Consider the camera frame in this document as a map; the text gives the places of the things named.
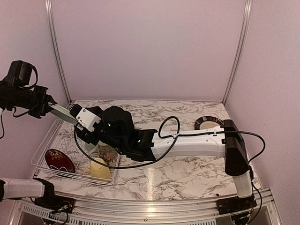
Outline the red floral plate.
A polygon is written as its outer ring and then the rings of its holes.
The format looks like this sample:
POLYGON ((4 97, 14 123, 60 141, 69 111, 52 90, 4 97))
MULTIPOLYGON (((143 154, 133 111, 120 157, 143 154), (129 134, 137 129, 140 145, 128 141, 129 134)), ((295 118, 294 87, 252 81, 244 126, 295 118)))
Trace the red floral plate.
POLYGON ((49 168, 62 172, 75 173, 75 165, 72 160, 63 152, 56 149, 49 149, 45 153, 45 161, 49 168))

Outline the striped rim cream plate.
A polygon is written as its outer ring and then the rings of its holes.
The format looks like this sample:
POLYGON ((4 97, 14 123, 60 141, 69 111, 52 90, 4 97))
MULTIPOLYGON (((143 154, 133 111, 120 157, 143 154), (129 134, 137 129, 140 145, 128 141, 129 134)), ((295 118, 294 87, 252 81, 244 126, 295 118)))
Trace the striped rim cream plate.
POLYGON ((194 130, 209 129, 223 125, 223 120, 213 116, 202 116, 194 123, 194 130))

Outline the pale green floral plate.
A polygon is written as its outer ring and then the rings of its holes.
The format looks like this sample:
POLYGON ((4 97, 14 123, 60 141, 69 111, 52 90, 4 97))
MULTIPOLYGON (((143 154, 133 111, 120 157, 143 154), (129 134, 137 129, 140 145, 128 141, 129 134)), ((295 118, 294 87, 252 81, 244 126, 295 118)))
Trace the pale green floral plate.
POLYGON ((77 120, 70 114, 69 110, 64 108, 63 106, 60 106, 58 104, 51 104, 50 109, 50 113, 60 118, 61 120, 73 125, 77 123, 77 120))

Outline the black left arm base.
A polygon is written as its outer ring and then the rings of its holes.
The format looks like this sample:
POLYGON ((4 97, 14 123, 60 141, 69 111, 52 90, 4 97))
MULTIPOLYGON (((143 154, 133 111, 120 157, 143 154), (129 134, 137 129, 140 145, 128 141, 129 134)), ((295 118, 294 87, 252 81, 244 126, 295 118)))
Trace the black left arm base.
POLYGON ((34 204, 49 210, 57 212, 66 212, 71 214, 74 208, 75 200, 69 197, 55 195, 54 197, 35 198, 34 204))

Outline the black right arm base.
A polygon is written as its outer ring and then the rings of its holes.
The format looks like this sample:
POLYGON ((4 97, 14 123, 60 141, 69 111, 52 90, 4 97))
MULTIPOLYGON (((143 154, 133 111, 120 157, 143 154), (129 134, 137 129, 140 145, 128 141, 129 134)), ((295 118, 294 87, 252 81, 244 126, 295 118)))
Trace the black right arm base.
POLYGON ((230 197, 217 200, 217 210, 220 215, 248 210, 257 206, 254 195, 246 198, 230 197))

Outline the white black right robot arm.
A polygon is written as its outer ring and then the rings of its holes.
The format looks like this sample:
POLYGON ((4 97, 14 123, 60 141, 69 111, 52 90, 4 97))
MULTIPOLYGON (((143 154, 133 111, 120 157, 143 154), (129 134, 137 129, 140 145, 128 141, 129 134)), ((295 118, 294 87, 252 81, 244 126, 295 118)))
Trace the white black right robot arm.
POLYGON ((83 129, 75 129, 75 137, 93 145, 103 142, 120 155, 149 165, 165 157, 215 156, 225 159, 225 173, 233 178, 237 196, 232 206, 244 209, 253 193, 251 167, 247 159, 244 139, 232 120, 208 130, 195 130, 176 134, 162 133, 162 128, 136 129, 130 112, 118 106, 105 110, 95 106, 79 108, 73 116, 83 129))

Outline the floral tall mug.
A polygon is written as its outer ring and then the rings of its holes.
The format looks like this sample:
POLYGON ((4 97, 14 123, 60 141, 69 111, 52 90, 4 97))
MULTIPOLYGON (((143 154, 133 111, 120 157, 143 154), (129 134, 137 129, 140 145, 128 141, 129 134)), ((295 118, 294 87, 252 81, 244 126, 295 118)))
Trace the floral tall mug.
POLYGON ((117 160, 117 152, 114 148, 106 145, 98 146, 98 155, 101 159, 103 159, 109 166, 115 166, 117 160))

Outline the pale green butterfly cup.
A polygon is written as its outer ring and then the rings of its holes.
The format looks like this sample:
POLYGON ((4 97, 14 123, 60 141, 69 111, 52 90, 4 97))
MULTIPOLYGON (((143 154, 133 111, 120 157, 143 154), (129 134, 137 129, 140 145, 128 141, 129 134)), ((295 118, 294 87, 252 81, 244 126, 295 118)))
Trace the pale green butterfly cup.
POLYGON ((98 144, 93 145, 92 143, 85 143, 84 144, 84 151, 88 154, 91 155, 94 152, 98 152, 98 144))

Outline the yellow mug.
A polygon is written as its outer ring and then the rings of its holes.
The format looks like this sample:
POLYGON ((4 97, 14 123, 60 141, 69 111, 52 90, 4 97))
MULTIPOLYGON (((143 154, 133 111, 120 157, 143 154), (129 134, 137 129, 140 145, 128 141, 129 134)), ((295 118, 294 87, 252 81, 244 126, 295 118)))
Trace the yellow mug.
POLYGON ((111 178, 111 172, 106 167, 106 162, 101 158, 94 158, 90 164, 84 169, 83 175, 90 176, 92 178, 108 181, 111 178))

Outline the aluminium left corner post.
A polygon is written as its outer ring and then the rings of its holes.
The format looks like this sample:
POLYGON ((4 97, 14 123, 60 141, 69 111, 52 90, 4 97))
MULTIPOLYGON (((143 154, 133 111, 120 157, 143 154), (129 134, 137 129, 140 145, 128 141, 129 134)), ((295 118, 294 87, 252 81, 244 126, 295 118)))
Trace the aluminium left corner post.
POLYGON ((45 11, 46 11, 47 23, 49 27, 50 39, 52 43, 52 50, 54 54, 56 67, 58 70, 59 79, 62 85, 65 100, 69 105, 72 103, 72 98, 69 92, 69 88, 68 88, 68 84, 67 84, 67 80, 65 77, 64 68, 60 56, 58 39, 57 39, 56 28, 55 28, 55 21, 54 21, 54 14, 53 14, 53 3, 51 0, 45 0, 45 11))

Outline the aluminium corner post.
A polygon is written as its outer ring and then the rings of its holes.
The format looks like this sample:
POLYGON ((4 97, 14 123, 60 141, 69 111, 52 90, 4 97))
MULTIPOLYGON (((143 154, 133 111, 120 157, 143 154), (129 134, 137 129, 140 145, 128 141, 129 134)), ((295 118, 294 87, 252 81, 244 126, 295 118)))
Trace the aluminium corner post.
POLYGON ((244 6, 244 12, 243 12, 243 18, 241 23, 241 29, 240 29, 240 35, 238 40, 238 45, 235 53, 235 57, 232 64, 232 69, 230 72, 229 80, 225 89, 225 93, 223 96, 222 104, 226 106, 226 104, 229 101, 230 94, 233 89, 234 81, 236 78, 236 75, 238 73, 240 60, 243 54, 243 50, 247 41, 247 35, 249 31, 249 24, 250 24, 250 17, 251 17, 251 11, 252 11, 252 0, 246 0, 245 6, 244 6))
POLYGON ((50 39, 52 43, 52 50, 54 54, 56 67, 58 70, 59 79, 62 85, 65 100, 69 105, 72 103, 72 98, 69 92, 69 88, 68 88, 68 84, 67 84, 67 80, 65 77, 64 68, 60 56, 58 39, 57 39, 56 28, 55 28, 55 21, 54 21, 54 14, 53 14, 53 3, 51 0, 45 0, 45 11, 46 11, 47 23, 49 27, 50 39))

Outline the aluminium front rail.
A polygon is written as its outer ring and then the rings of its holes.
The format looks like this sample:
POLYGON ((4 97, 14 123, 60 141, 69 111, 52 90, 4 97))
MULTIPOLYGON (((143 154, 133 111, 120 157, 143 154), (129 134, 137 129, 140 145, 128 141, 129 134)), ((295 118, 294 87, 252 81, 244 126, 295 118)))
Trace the aluminium front rail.
POLYGON ((71 213, 51 214, 30 200, 16 201, 10 225, 280 225, 270 189, 255 191, 256 206, 229 211, 232 195, 193 200, 134 201, 72 195, 71 213))

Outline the aluminium right corner post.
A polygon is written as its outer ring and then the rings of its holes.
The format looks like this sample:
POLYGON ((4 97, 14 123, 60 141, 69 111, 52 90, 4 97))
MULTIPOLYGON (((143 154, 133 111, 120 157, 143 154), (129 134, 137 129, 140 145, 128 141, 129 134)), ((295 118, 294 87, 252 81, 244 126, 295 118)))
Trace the aluminium right corner post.
POLYGON ((236 75, 238 73, 240 60, 243 54, 243 50, 247 41, 247 35, 249 31, 249 24, 250 24, 250 17, 251 17, 251 11, 252 11, 252 0, 246 0, 245 6, 244 6, 244 12, 243 12, 243 18, 241 23, 241 29, 240 29, 240 35, 238 40, 238 45, 235 53, 235 57, 232 64, 232 69, 230 72, 229 80, 225 89, 225 93, 223 96, 222 104, 226 106, 226 104, 229 101, 230 94, 233 89, 234 81, 236 78, 236 75))

